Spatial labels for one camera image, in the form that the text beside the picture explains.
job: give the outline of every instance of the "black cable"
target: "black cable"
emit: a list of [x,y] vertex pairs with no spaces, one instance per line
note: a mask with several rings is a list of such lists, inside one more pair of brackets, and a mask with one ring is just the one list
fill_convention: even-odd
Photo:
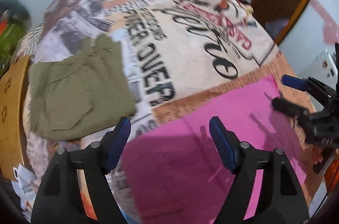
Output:
[[339,172],[339,164],[338,164],[336,173],[334,174],[334,177],[333,177],[333,179],[332,179],[332,182],[331,182],[331,184],[329,185],[328,191],[326,192],[324,198],[322,199],[321,203],[319,204],[319,206],[317,207],[316,211],[313,213],[313,215],[311,216],[311,218],[313,218],[313,217],[316,215],[316,213],[317,213],[317,212],[319,211],[319,209],[321,208],[322,204],[325,202],[325,199],[326,199],[326,197],[327,197],[327,193],[332,189],[333,182],[334,182],[334,180],[335,180],[335,178],[336,178],[338,172]]

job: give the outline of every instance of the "blue object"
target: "blue object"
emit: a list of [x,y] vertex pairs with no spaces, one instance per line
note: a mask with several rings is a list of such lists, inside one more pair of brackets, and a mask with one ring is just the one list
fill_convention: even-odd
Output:
[[285,86],[297,89],[299,91],[306,92],[310,89],[308,82],[304,79],[291,77],[289,75],[283,75],[281,78],[281,83]]
[[218,117],[213,117],[210,119],[210,134],[214,141],[214,144],[218,150],[219,156],[225,168],[234,172],[236,169],[236,159],[238,160],[238,156],[235,155],[234,150],[232,149],[230,143],[225,138],[222,129],[226,130],[224,127],[220,127],[220,123],[218,123],[220,119]]
[[128,118],[125,118],[110,148],[110,151],[108,152],[108,162],[106,165],[106,169],[108,171],[111,171],[112,169],[116,168],[130,133],[131,133],[131,122]]

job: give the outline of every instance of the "folded pink cloth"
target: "folded pink cloth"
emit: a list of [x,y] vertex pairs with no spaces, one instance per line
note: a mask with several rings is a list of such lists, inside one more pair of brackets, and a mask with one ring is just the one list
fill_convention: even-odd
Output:
[[[127,143],[123,169],[142,223],[208,224],[215,220],[234,175],[222,165],[209,133],[213,116],[240,141],[257,149],[281,147],[299,182],[304,183],[298,138],[285,116],[271,106],[277,96],[277,84],[269,76]],[[257,171],[245,218],[255,213],[261,180],[262,171]]]

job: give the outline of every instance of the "yellow object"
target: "yellow object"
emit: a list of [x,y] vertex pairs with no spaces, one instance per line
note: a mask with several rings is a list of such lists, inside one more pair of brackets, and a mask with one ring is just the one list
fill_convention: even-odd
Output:
[[0,80],[0,168],[5,178],[14,180],[13,167],[28,167],[26,136],[22,126],[22,106],[28,85],[29,56],[10,66]]

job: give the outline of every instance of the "wooden edge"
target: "wooden edge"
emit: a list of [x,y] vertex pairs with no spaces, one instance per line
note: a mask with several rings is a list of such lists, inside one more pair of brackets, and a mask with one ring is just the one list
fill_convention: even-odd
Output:
[[296,7],[294,13],[289,19],[286,27],[280,31],[277,37],[274,39],[274,42],[279,45],[285,38],[285,36],[289,33],[289,31],[293,28],[294,24],[298,21],[305,7],[307,6],[309,0],[301,0],[299,5]]

